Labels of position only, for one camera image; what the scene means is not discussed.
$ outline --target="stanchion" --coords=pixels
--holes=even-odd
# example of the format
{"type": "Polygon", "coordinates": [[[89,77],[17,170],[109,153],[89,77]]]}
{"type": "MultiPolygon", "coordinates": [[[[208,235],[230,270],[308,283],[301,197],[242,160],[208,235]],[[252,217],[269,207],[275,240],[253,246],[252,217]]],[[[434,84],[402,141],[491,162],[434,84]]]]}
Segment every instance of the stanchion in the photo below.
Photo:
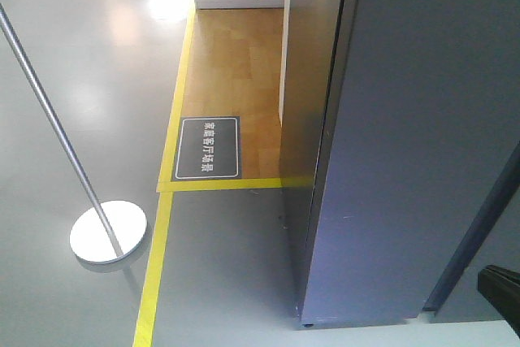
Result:
{"type": "Polygon", "coordinates": [[[0,3],[0,25],[13,53],[22,67],[32,91],[37,96],[47,119],[58,136],[74,171],[93,208],[78,218],[71,230],[72,251],[78,258],[92,263],[116,262],[129,255],[142,241],[146,230],[145,213],[137,205],[126,201],[99,202],[89,178],[63,130],[54,108],[31,65],[23,46],[0,3]]]}

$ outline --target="gray wall panel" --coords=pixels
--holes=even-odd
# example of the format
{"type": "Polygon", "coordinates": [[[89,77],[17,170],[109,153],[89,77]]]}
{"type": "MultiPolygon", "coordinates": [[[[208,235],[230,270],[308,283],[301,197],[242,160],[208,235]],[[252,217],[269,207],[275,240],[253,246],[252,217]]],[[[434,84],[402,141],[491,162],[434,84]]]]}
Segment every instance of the gray wall panel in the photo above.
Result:
{"type": "Polygon", "coordinates": [[[518,0],[359,0],[302,321],[415,317],[520,139],[518,0]]]}
{"type": "Polygon", "coordinates": [[[291,0],[280,172],[300,276],[339,9],[340,0],[291,0]]]}
{"type": "Polygon", "coordinates": [[[489,233],[434,322],[498,320],[501,315],[477,290],[477,275],[489,264],[520,271],[520,193],[489,233]]]}

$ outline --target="yellow floor line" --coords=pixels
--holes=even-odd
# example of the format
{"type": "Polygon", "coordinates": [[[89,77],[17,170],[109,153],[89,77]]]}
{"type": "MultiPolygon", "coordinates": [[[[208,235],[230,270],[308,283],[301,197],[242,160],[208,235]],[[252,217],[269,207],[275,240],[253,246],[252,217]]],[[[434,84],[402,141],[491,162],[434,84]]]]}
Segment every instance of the yellow floor line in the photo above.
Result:
{"type": "Polygon", "coordinates": [[[203,191],[203,190],[236,190],[236,189],[279,189],[280,178],[266,179],[231,179],[231,180],[194,180],[178,182],[162,182],[157,191],[203,191]]]}
{"type": "Polygon", "coordinates": [[[148,267],[146,268],[133,347],[151,347],[152,345],[172,204],[173,193],[161,193],[159,195],[157,219],[155,220],[148,267]]]}
{"type": "Polygon", "coordinates": [[[159,172],[159,182],[168,182],[171,180],[173,172],[173,162],[176,154],[177,139],[179,138],[180,115],[184,102],[184,92],[186,90],[186,79],[188,78],[189,54],[193,39],[193,24],[195,20],[195,8],[189,12],[188,21],[186,22],[186,33],[179,61],[179,71],[177,73],[177,81],[175,84],[175,92],[173,95],[173,104],[171,105],[170,123],[166,135],[166,143],[164,152],[162,153],[161,171],[159,172]]]}
{"type": "Polygon", "coordinates": [[[167,129],[164,152],[162,154],[161,171],[159,172],[158,180],[158,191],[160,195],[157,220],[155,222],[149,261],[146,268],[145,284],[141,295],[141,306],[137,317],[133,347],[151,347],[153,343],[159,289],[163,273],[164,255],[167,246],[174,193],[177,191],[277,189],[281,187],[280,178],[171,181],[171,173],[173,172],[177,141],[179,138],[180,116],[184,101],[186,78],[188,75],[194,19],[195,10],[194,7],[192,7],[186,22],[186,32],[171,106],[170,121],[167,129]]]}

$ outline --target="metal pole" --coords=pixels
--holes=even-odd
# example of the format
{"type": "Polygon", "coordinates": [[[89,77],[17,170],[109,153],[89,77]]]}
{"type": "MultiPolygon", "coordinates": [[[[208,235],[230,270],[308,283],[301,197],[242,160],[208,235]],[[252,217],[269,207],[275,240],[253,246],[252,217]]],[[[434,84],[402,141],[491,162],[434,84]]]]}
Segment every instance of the metal pole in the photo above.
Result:
{"type": "Polygon", "coordinates": [[[51,126],[56,132],[56,136],[58,136],[59,142],[65,150],[68,159],[71,161],[71,164],[74,170],[76,171],[78,178],[80,178],[80,182],[83,185],[83,188],[86,191],[87,195],[89,196],[89,199],[92,202],[92,205],[96,210],[97,215],[99,216],[99,219],[103,224],[103,227],[106,230],[106,234],[110,239],[112,247],[114,247],[115,254],[118,257],[122,256],[123,251],[121,250],[121,246],[117,241],[117,237],[115,237],[114,229],[112,228],[110,221],[106,217],[105,211],[99,203],[98,197],[96,196],[96,193],[94,192],[92,185],[90,184],[89,178],[87,177],[85,170],[81,166],[80,160],[78,160],[76,152],[72,148],[72,144],[69,141],[67,134],[63,130],[63,126],[59,122],[58,116],[54,112],[54,109],[50,104],[49,98],[47,97],[45,90],[41,86],[41,83],[38,80],[38,76],[34,71],[33,66],[31,65],[31,62],[29,61],[27,55],[25,54],[24,48],[20,44],[20,40],[16,36],[15,30],[13,29],[11,22],[9,21],[9,18],[7,18],[7,14],[4,11],[1,3],[0,24],[2,25],[2,31],[6,36],[6,39],[9,42],[9,45],[11,46],[13,53],[16,56],[16,59],[18,59],[19,65],[24,70],[25,76],[27,77],[27,80],[32,87],[32,91],[37,96],[38,101],[40,102],[41,107],[43,108],[43,111],[47,116],[47,119],[49,120],[51,126]]]}

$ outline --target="white border on sign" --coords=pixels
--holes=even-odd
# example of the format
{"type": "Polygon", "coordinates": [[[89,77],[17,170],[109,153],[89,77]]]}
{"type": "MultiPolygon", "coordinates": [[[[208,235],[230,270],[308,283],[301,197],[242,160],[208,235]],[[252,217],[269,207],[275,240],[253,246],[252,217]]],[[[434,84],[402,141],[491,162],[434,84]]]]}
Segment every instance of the white border on sign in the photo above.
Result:
{"type": "Polygon", "coordinates": [[[177,160],[175,162],[175,178],[176,179],[219,179],[219,178],[236,178],[238,176],[238,120],[234,117],[201,117],[201,118],[185,118],[182,120],[180,127],[179,146],[177,147],[177,160]],[[180,147],[182,146],[182,136],[184,134],[184,122],[186,121],[207,121],[212,119],[233,119],[235,121],[235,159],[236,159],[236,174],[226,176],[178,176],[179,161],[180,161],[180,147]]]}

